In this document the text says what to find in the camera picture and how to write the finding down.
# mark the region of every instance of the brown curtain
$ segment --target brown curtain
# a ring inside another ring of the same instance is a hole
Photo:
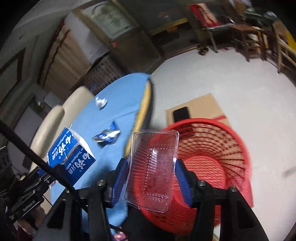
[[[45,61],[40,83],[45,90],[65,101],[90,66],[71,30],[64,25]]]

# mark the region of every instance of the toothpaste box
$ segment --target toothpaste box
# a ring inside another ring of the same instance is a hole
[[[65,177],[74,185],[86,170],[95,162],[86,141],[75,131],[65,127],[47,153],[51,167],[62,164],[69,173]]]

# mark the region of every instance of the blue tablecloth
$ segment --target blue tablecloth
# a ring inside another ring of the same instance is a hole
[[[109,171],[116,168],[124,156],[124,148],[131,135],[148,78],[149,75],[144,73],[121,77],[96,95],[100,99],[106,98],[108,100],[105,108],[100,110],[96,106],[94,98],[73,121],[71,129],[86,140],[96,158],[95,163],[74,185],[75,189],[89,187],[93,182],[104,179]],[[112,121],[115,121],[120,129],[119,138],[115,144],[102,148],[92,140],[92,137],[107,129]],[[63,190],[64,187],[58,182],[52,186],[52,203],[55,203]],[[110,224],[121,225],[127,217],[126,202],[121,199],[113,209],[107,209],[107,214]],[[82,219],[83,229],[88,232],[85,212],[82,213]]]

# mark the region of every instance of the metal bolt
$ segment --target metal bolt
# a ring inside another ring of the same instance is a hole
[[[100,180],[100,181],[97,182],[97,185],[98,186],[104,186],[105,183],[106,183],[105,180]]]
[[[230,190],[231,190],[232,192],[236,192],[236,191],[237,191],[237,187],[231,186],[231,187],[230,187]]]
[[[203,187],[203,186],[205,186],[205,181],[204,180],[199,180],[198,182],[197,182],[197,184],[199,185],[199,186],[201,186],[201,187]]]

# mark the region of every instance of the door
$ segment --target door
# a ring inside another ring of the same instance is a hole
[[[128,72],[152,73],[164,61],[143,28],[117,0],[90,1],[73,12]]]

